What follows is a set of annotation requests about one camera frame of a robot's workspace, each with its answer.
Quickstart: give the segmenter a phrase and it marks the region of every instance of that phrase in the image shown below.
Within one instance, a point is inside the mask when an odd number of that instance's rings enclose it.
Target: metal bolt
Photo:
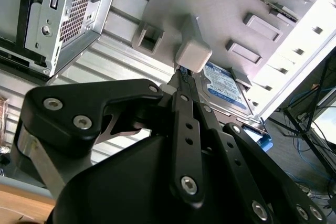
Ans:
[[[149,86],[149,89],[152,90],[153,92],[157,93],[158,89],[154,86]]]
[[[256,202],[255,200],[252,202],[252,208],[254,213],[263,221],[267,220],[267,212],[264,207]]]
[[[304,211],[304,209],[300,206],[296,206],[297,211],[299,212],[299,214],[303,217],[303,219],[308,220],[308,214],[306,213],[306,211]]]
[[[197,193],[197,185],[196,185],[196,182],[192,178],[188,176],[184,176],[181,179],[181,185],[182,185],[183,190],[185,190],[187,194],[194,195]]]
[[[75,116],[73,120],[73,124],[81,130],[87,130],[92,126],[92,121],[85,115]]]
[[[232,128],[235,132],[240,133],[240,128],[238,128],[237,126],[233,125]]]
[[[182,98],[182,100],[184,100],[186,102],[189,100],[188,97],[186,97],[185,95],[182,95],[182,94],[181,94],[181,98]]]
[[[208,105],[204,105],[203,108],[205,109],[206,112],[211,112],[211,108]]]
[[[313,213],[313,215],[318,219],[318,220],[322,220],[322,215],[320,214],[320,212],[318,212],[315,207],[310,206],[310,211]]]
[[[45,36],[50,36],[50,34],[51,34],[51,31],[50,31],[49,26],[43,26],[43,27],[41,28],[41,32],[42,32],[42,34],[45,35]]]
[[[63,108],[63,103],[56,98],[47,98],[43,101],[43,105],[45,108],[53,111]]]

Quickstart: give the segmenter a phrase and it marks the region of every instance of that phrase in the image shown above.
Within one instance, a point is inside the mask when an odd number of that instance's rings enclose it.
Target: rectangular slot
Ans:
[[[304,54],[304,51],[300,48],[297,48],[295,50],[293,50],[294,52],[296,52],[298,55],[303,55]]]
[[[50,8],[57,10],[58,0],[50,0]]]
[[[330,1],[330,4],[331,4],[334,8],[336,8],[336,0],[331,0],[331,1]]]
[[[268,90],[268,91],[271,91],[272,90],[272,87],[270,87],[270,86],[262,86],[264,89],[266,89],[266,90]]]
[[[143,47],[149,51],[153,51],[160,37],[160,31],[154,29],[153,27],[148,27],[142,41],[140,42],[140,47]]]
[[[256,53],[233,42],[232,40],[230,40],[229,43],[226,45],[226,49],[228,50],[228,52],[239,55],[254,64],[258,64],[262,60],[262,57],[260,55],[257,55]]]
[[[274,42],[277,42],[282,36],[282,32],[278,28],[254,14],[248,14],[244,19],[244,24]]]
[[[314,26],[312,29],[317,34],[321,34],[323,32],[323,29],[318,26]]]

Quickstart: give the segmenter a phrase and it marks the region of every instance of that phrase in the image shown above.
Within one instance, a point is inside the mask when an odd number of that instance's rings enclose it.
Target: cable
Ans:
[[[332,214],[332,212],[333,212],[333,210],[331,210],[331,212],[328,213],[328,214],[326,215],[326,217],[329,217],[329,216]]]
[[[298,141],[298,150],[300,149],[300,140]],[[320,172],[313,164],[311,164],[308,160],[306,160],[305,157],[303,157],[303,155],[301,154],[300,151],[298,151],[300,157],[303,159],[303,161],[305,161],[308,165],[310,165],[311,168],[313,168],[318,174],[320,174],[321,176],[323,176],[324,178],[326,178],[327,180],[331,180],[331,178],[329,178],[326,174]]]
[[[306,150],[298,150],[297,147],[295,146],[294,140],[295,140],[295,137],[293,137],[293,147],[294,147],[294,149],[296,149],[297,151],[300,151],[300,152],[307,152],[307,151],[310,151],[310,150],[311,150],[311,148],[308,148],[308,149],[306,149]]]
[[[332,90],[332,89],[334,89],[334,88],[336,88],[336,87],[327,88],[327,89],[322,89],[322,92],[324,92],[324,91],[329,91],[329,90]],[[309,91],[305,91],[305,92],[302,92],[302,93],[299,93],[299,94],[295,95],[295,96],[290,100],[288,106],[291,106],[294,102],[296,102],[298,99],[300,99],[300,97],[302,97],[303,95],[309,93],[310,91],[311,91],[311,90],[309,90]]]

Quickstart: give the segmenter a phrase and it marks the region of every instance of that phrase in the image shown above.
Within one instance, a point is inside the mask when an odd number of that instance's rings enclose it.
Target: blue hard drive label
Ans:
[[[208,62],[204,67],[204,75],[210,81],[208,91],[242,109],[247,109],[245,101],[231,73]]]

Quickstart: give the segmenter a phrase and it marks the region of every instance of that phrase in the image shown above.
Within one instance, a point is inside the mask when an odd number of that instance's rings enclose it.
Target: hole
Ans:
[[[317,34],[321,34],[323,32],[323,30],[320,27],[318,27],[318,26],[313,27],[312,29]]]
[[[50,31],[49,26],[43,26],[43,27],[41,28],[41,32],[42,32],[42,34],[45,35],[45,36],[50,36],[50,35],[51,35],[51,31]]]
[[[233,147],[234,147],[233,144],[230,143],[230,142],[227,142],[227,145],[228,145],[230,148],[233,148]]]
[[[270,86],[263,86],[264,87],[264,89],[266,89],[266,90],[268,90],[268,91],[271,91],[272,90],[272,87],[270,87]]]
[[[237,160],[237,159],[235,159],[235,163],[236,163],[236,165],[238,165],[238,166],[241,166],[241,165],[242,165],[241,162],[240,162],[239,160]]]
[[[101,123],[101,133],[103,133],[103,132],[106,131],[106,129],[109,126],[112,118],[113,118],[113,115],[105,115],[105,116],[103,116],[103,121]]]
[[[188,97],[186,97],[185,95],[182,95],[182,94],[181,94],[181,98],[182,98],[182,100],[184,100],[184,101],[186,101],[186,102],[189,101]]]
[[[185,126],[186,126],[188,129],[190,129],[190,130],[193,129],[193,126],[192,126],[191,124],[189,124],[189,123],[186,123]]]
[[[140,42],[140,47],[153,52],[157,46],[158,40],[161,37],[161,31],[155,29],[154,27],[149,26],[145,30],[143,39]]]
[[[51,107],[58,107],[58,103],[57,102],[55,102],[55,101],[50,101],[49,103],[48,103]]]
[[[193,145],[194,142],[190,138],[186,138],[185,141],[187,142],[188,145]]]
[[[296,52],[298,55],[303,55],[303,53],[304,53],[304,51],[302,49],[300,49],[300,48],[295,49],[293,51]]]
[[[288,70],[284,69],[284,68],[279,68],[278,70],[279,70],[279,72],[281,72],[283,74],[287,74],[288,73]]]
[[[57,6],[58,6],[58,0],[50,0],[50,4],[49,4],[50,8],[57,10]]]

